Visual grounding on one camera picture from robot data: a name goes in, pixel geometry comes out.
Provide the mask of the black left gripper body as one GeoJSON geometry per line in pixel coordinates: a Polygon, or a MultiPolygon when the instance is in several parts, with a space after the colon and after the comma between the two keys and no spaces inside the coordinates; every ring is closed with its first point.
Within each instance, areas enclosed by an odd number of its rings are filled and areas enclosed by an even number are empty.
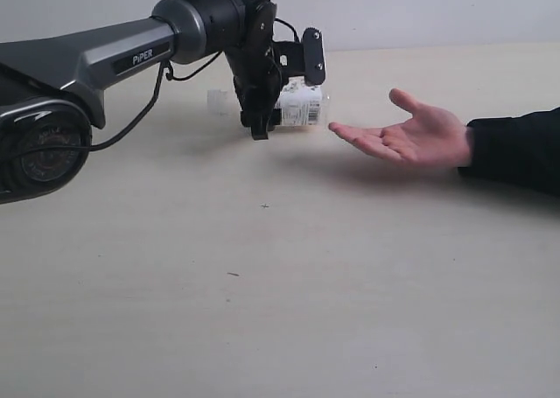
{"type": "Polygon", "coordinates": [[[243,125],[267,122],[279,96],[282,79],[272,41],[276,15],[274,3],[246,9],[241,42],[226,50],[243,125]]]}

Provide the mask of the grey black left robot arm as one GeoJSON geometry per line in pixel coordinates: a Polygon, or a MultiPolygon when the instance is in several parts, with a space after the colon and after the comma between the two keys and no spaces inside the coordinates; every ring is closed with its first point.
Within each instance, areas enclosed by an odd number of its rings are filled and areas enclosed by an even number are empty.
{"type": "Polygon", "coordinates": [[[283,86],[273,41],[272,0],[161,0],[147,18],[1,46],[1,200],[59,190],[95,151],[106,123],[105,91],[152,66],[225,56],[255,140],[272,128],[283,86]]]}

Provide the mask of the person's open bare hand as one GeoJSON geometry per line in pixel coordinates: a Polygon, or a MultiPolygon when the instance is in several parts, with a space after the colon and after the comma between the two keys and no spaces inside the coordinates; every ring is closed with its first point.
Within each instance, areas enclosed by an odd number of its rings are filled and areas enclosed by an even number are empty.
{"type": "Polygon", "coordinates": [[[409,118],[382,128],[331,122],[328,129],[362,153],[414,168],[460,168],[473,160],[471,131],[452,112],[393,88],[388,97],[409,118]]]}

